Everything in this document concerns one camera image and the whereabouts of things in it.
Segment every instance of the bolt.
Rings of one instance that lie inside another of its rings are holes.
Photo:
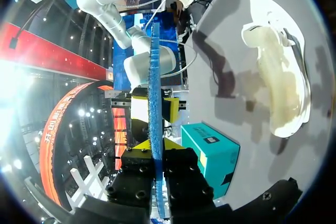
[[[147,168],[147,166],[141,166],[139,170],[140,170],[141,173],[144,173],[148,170],[148,168]]]
[[[178,200],[180,198],[180,196],[181,196],[180,193],[176,192],[176,193],[170,195],[170,199],[171,200]]]
[[[262,195],[262,200],[270,200],[271,197],[272,197],[272,194],[266,191],[266,192]]]
[[[115,191],[115,189],[112,186],[110,186],[110,187],[107,188],[107,193],[108,193],[109,196],[116,195],[116,191]]]
[[[138,199],[138,200],[142,200],[146,197],[146,193],[145,191],[138,191],[135,195],[135,197]]]
[[[205,189],[202,190],[202,193],[205,194],[205,195],[213,196],[214,189],[211,186],[208,186],[208,187],[206,187]]]

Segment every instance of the white tabletop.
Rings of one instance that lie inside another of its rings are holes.
[[[248,48],[240,36],[242,26],[252,21],[249,0],[214,0],[187,41],[198,53],[187,71],[190,123],[204,121],[241,145],[233,180],[220,199],[233,209],[280,179],[293,177],[307,191],[329,142],[334,72],[324,25],[311,0],[274,1],[304,35],[312,88],[310,121],[287,141],[270,133],[268,92],[257,72],[257,49]],[[194,57],[188,47],[185,54],[187,62]]]

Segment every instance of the teal cardboard box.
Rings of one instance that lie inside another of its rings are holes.
[[[204,123],[181,126],[182,146],[191,147],[214,199],[226,194],[236,168],[240,146]]]

